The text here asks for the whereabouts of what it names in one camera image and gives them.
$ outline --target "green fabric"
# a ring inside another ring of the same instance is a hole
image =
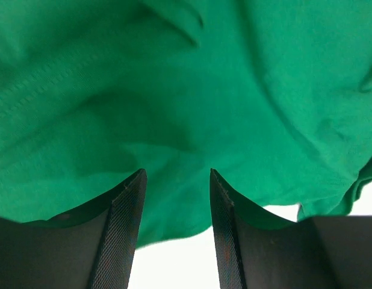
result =
[[[371,159],[372,0],[0,0],[2,217],[140,167],[138,246],[211,224],[211,167],[260,205],[347,214]]]

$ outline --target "black plastic part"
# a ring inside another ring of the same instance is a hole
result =
[[[372,289],[372,216],[294,223],[211,171],[221,289]]]
[[[146,184],[139,170],[48,221],[0,218],[0,289],[127,289]]]

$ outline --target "white background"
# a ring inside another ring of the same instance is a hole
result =
[[[266,209],[286,219],[297,220],[297,206]],[[372,183],[363,189],[351,215],[372,215]],[[212,228],[191,238],[137,250],[128,288],[220,289]]]

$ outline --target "green towel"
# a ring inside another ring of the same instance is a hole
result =
[[[300,218],[372,180],[372,0],[0,0],[0,216],[138,168],[138,246],[211,225],[209,169]]]

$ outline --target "green garment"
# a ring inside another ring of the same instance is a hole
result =
[[[138,246],[211,225],[209,169],[300,217],[372,179],[372,0],[0,0],[0,216],[149,183]]]

